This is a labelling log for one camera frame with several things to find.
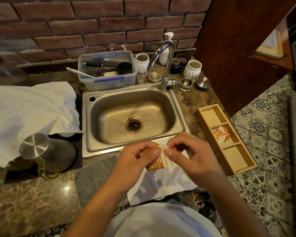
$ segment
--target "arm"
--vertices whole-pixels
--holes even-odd
[[[208,191],[230,237],[270,237],[267,228],[233,188],[222,170],[212,148],[206,141],[188,133],[180,133],[168,141],[163,152],[186,172],[199,187]],[[193,154],[191,159],[180,152]]]
[[[140,151],[156,147],[137,159]],[[63,237],[103,236],[122,197],[137,183],[143,169],[161,153],[156,143],[143,141],[123,148],[115,167]]]

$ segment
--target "person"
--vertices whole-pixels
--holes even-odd
[[[182,132],[169,139],[164,154],[199,187],[208,191],[230,237],[269,237],[267,228],[242,200],[224,174],[206,141]],[[140,151],[155,147],[138,158]],[[193,157],[186,158],[183,150]],[[214,225],[193,209],[171,203],[148,203],[113,217],[123,196],[143,169],[161,153],[156,143],[138,142],[123,148],[105,183],[82,209],[63,237],[76,236],[221,236]]]

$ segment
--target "white pump bottle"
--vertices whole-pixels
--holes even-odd
[[[173,42],[171,40],[171,38],[174,36],[173,32],[167,32],[164,34],[164,36],[166,36],[167,41]],[[168,55],[169,55],[169,47],[166,48],[159,57],[159,62],[161,65],[165,66],[167,64],[168,61]]]

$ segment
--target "brick wall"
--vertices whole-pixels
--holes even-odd
[[[211,0],[0,0],[0,51],[15,64],[195,45]]]

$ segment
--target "white plastic handle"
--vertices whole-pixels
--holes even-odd
[[[83,72],[81,72],[81,71],[77,71],[77,70],[72,69],[72,68],[69,68],[69,67],[66,67],[66,69],[67,69],[68,71],[72,71],[72,72],[75,72],[75,73],[77,73],[77,74],[81,74],[81,75],[84,75],[84,76],[87,76],[87,77],[90,77],[90,78],[96,79],[96,77],[91,76],[91,75],[88,75],[88,74],[83,73]]]

